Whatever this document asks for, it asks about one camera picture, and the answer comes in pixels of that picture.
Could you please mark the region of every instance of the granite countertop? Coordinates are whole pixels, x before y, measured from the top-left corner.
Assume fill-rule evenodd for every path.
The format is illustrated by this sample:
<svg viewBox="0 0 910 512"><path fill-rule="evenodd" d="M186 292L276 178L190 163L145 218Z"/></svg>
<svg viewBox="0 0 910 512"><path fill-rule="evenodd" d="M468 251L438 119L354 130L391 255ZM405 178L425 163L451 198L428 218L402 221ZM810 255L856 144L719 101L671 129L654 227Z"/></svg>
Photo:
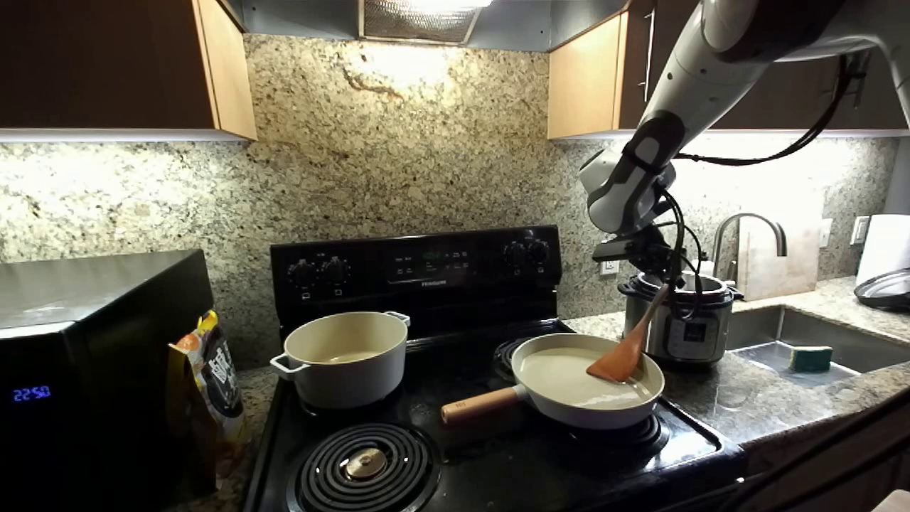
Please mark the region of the granite countertop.
<svg viewBox="0 0 910 512"><path fill-rule="evenodd" d="M815 292L744 301L735 309L768 303L788 303L910 345L910 316L863 308L853 298L853 279L823 282ZM623 333L623 312L572 318L566 323L579 333L616 338ZM665 397L729 440L765 454L782 451L809 431L837 429L850 416L903 393L910 380L910 363L881 367L825 387L799 387L782 380L775 369L729 352L719 363L699 372L665 367L665 377Z"/></svg>
<svg viewBox="0 0 910 512"><path fill-rule="evenodd" d="M823 282L815 292L746 301L738 303L738 309L765 303L788 303L910 345L910 316L879 312L856 303L853 279ZM566 323L579 333L616 338L623 333L623 312L566 318ZM805 390L741 355L726 355L715 369L702 372L665 372L665 394L729 440L744 443L746 451L758 457L758 468L762 464L775 464L779 451L805 440L809 431L820 436L837 429L850 416L897 394L910 380L910 363L893 363L850 380ZM276 390L276 372L271 367L249 369L239 376L239 385L246 394L246 457L232 468L232 476L220 478L220 493L173 508L239 508L259 436L264 429L271 394Z"/></svg>

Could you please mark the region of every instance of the wall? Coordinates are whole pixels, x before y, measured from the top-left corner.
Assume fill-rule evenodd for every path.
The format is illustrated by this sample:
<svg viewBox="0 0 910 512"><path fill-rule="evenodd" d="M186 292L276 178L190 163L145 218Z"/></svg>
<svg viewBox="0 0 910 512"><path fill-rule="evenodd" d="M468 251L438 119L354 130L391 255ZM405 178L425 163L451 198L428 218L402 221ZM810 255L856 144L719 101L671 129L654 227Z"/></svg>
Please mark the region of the wall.
<svg viewBox="0 0 910 512"><path fill-rule="evenodd" d="M884 198L887 214L910 214L910 140L903 140Z"/></svg>
<svg viewBox="0 0 910 512"><path fill-rule="evenodd" d="M269 266L276 241L554 221L560 312L623 308L590 261L599 229L574 181L599 147L546 141L544 55L291 37L250 37L249 55L259 141L0 144L0 255L205 247L242 367L279 349ZM729 137L711 150L765 154L779 141ZM835 239L845 239L856 210L881 207L893 154L893 140L823 140L762 173L684 164L674 191L711 241L722 214L798 178L829 193ZM829 251L823 274L850 274L856 255Z"/></svg>

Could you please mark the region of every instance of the black stove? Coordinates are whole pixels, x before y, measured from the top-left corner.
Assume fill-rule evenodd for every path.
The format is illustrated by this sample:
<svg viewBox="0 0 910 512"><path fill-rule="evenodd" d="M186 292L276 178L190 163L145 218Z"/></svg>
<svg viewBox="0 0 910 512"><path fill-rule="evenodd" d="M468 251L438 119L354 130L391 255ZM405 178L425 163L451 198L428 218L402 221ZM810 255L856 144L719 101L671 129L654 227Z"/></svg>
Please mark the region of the black stove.
<svg viewBox="0 0 910 512"><path fill-rule="evenodd" d="M515 385L512 349L557 321L554 227L273 247L286 333L335 309L414 318L402 387L313 409L279 380L246 495L257 512L663 508L732 485L744 451L670 400L626 429L579 429L529 403L468 426L442 403Z"/></svg>

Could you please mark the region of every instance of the range hood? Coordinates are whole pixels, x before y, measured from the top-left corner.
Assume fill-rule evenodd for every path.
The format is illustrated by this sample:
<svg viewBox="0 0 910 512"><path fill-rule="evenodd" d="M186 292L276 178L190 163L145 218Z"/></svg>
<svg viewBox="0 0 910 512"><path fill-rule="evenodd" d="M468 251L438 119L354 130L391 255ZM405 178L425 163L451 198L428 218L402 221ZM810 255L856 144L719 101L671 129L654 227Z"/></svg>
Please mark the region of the range hood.
<svg viewBox="0 0 910 512"><path fill-rule="evenodd" d="M468 45L489 0L358 0L358 37Z"/></svg>
<svg viewBox="0 0 910 512"><path fill-rule="evenodd" d="M626 0L489 0L489 6L471 0L468 8L453 8L458 0L418 0L446 13L428 13L415 0L222 2L235 2L249 33L552 52L623 8Z"/></svg>

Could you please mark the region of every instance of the white frying pan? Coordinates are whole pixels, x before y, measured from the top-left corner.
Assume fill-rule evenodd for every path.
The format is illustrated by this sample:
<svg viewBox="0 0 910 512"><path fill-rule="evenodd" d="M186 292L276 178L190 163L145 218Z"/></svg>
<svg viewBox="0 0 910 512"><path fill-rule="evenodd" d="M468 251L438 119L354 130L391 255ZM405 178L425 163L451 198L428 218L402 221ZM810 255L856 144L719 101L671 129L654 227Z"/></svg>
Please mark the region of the white frying pan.
<svg viewBox="0 0 910 512"><path fill-rule="evenodd" d="M475 421L529 397L540 416L569 426L633 426L651 416L651 407L665 387L665 376L643 355L643 369L633 380L613 385L591 377L586 367L603 355L608 345L616 340L579 333L529 338L512 352L517 385L444 403L444 424Z"/></svg>

